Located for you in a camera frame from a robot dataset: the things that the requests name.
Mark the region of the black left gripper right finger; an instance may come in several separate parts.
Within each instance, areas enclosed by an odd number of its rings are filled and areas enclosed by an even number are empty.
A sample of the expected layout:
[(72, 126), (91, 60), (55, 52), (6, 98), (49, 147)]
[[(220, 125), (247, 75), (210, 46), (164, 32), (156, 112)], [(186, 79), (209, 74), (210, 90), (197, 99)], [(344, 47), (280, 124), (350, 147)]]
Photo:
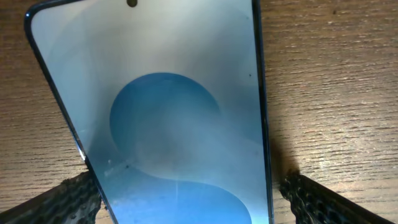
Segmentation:
[(394, 224), (297, 170), (287, 173), (279, 190), (290, 202), (297, 224)]

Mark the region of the blue Galaxy smartphone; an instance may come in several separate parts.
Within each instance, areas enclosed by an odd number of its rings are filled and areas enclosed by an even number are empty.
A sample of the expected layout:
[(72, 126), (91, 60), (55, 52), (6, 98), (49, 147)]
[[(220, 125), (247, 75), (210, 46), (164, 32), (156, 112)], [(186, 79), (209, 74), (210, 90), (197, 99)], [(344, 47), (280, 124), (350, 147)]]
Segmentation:
[(257, 1), (44, 1), (24, 29), (113, 222), (274, 221)]

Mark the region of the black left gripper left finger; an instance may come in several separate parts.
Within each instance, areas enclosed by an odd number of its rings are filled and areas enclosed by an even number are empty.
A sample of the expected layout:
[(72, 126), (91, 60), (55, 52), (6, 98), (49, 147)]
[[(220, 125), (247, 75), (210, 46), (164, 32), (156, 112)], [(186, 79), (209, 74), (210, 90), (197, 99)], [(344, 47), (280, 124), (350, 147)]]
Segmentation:
[(89, 172), (1, 213), (1, 224), (94, 223), (101, 195)]

